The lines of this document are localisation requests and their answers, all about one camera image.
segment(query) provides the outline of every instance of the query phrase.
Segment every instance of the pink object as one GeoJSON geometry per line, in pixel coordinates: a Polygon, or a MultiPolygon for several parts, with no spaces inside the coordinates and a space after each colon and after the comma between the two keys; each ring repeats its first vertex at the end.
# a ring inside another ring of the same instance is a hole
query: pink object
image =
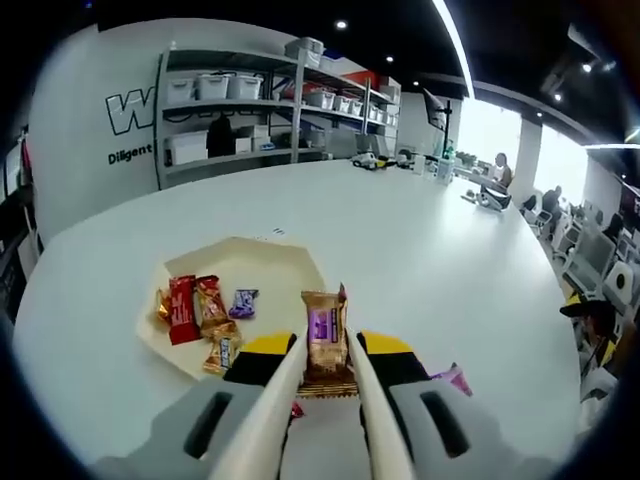
{"type": "Polygon", "coordinates": [[[451,364],[451,368],[446,372],[442,372],[431,377],[431,379],[434,378],[442,378],[446,380],[468,397],[473,395],[467,380],[464,378],[462,368],[460,368],[455,362],[451,364]]]}

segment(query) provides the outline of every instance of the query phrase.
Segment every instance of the white paper tray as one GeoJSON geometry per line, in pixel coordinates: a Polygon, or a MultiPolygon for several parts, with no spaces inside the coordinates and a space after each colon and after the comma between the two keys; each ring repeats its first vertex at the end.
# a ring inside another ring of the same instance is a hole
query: white paper tray
{"type": "Polygon", "coordinates": [[[179,275],[217,275],[222,299],[229,309],[238,288],[257,288],[256,315],[237,320],[243,342],[276,332],[304,330],[307,314],[302,290],[325,290],[324,280],[309,252],[302,247],[230,237],[189,252],[161,265],[152,280],[149,297],[138,318],[136,333],[153,351],[190,376],[209,375],[202,364],[211,350],[205,339],[173,346],[169,328],[155,316],[155,296],[179,275]]]}

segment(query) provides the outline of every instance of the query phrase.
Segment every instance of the ceiling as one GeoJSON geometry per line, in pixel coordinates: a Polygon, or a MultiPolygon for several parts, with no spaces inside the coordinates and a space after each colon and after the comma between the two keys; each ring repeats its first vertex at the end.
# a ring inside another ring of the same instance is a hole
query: ceiling
{"type": "MultiPolygon", "coordinates": [[[[606,29],[600,28],[600,21],[594,21],[594,9],[575,8],[576,3],[594,4],[598,0],[445,2],[460,33],[474,80],[526,95],[575,120],[595,138],[587,138],[584,132],[553,115],[545,114],[543,119],[580,143],[623,143],[632,126],[640,125],[640,116],[632,118],[637,110],[626,93],[628,85],[621,66],[603,71],[616,58],[603,41],[606,29]],[[571,25],[586,39],[587,48],[569,38],[571,25]],[[593,65],[591,73],[582,70],[583,63],[593,65]],[[553,100],[556,92],[563,96],[559,103],[553,100]]],[[[403,84],[403,90],[413,89],[413,81],[418,79],[434,94],[460,98],[466,95],[462,85],[425,78],[429,73],[461,76],[455,50],[431,0],[380,2],[379,7],[373,2],[352,0],[323,0],[304,7],[299,2],[265,0],[181,0],[173,2],[173,6],[157,3],[134,8],[136,3],[132,0],[96,0],[88,10],[101,29],[157,18],[203,17],[311,36],[368,69],[394,77],[403,84]],[[335,29],[338,19],[348,22],[345,31],[335,29]],[[385,61],[387,55],[394,57],[392,64],[385,61]]],[[[503,103],[536,119],[536,109],[529,104],[481,91],[478,97],[503,103]]],[[[596,156],[607,168],[640,180],[640,169],[636,169],[629,153],[602,152],[596,156]]]]}

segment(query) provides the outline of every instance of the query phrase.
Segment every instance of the gold candy wrapper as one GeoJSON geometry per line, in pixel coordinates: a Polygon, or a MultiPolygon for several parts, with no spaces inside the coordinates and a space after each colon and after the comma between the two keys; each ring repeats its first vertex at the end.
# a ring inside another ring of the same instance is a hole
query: gold candy wrapper
{"type": "Polygon", "coordinates": [[[349,364],[347,343],[347,295],[340,292],[302,292],[307,306],[308,356],[304,382],[298,389],[301,397],[335,397],[357,395],[353,371],[349,364]]]}
{"type": "Polygon", "coordinates": [[[156,292],[156,317],[167,326],[171,326],[171,294],[169,290],[156,292]]]}
{"type": "Polygon", "coordinates": [[[213,346],[202,368],[208,373],[224,375],[238,354],[242,336],[232,321],[218,325],[211,333],[213,346]]]}

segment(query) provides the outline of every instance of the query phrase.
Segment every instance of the brown candy wrapper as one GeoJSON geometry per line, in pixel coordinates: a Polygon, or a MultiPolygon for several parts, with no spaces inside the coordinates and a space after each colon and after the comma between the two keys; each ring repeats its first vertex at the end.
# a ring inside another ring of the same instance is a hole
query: brown candy wrapper
{"type": "Polygon", "coordinates": [[[238,354],[242,336],[233,321],[218,325],[211,333],[213,346],[202,368],[208,373],[224,375],[238,354]]]}
{"type": "Polygon", "coordinates": [[[171,294],[169,290],[156,292],[156,317],[167,326],[171,326],[171,294]]]}
{"type": "Polygon", "coordinates": [[[347,295],[340,292],[302,292],[307,306],[308,356],[301,397],[357,395],[347,344],[347,295]]]}
{"type": "Polygon", "coordinates": [[[229,322],[227,311],[220,296],[218,277],[210,275],[197,278],[196,296],[200,307],[200,318],[202,319],[200,333],[205,337],[212,337],[218,326],[229,322]]]}

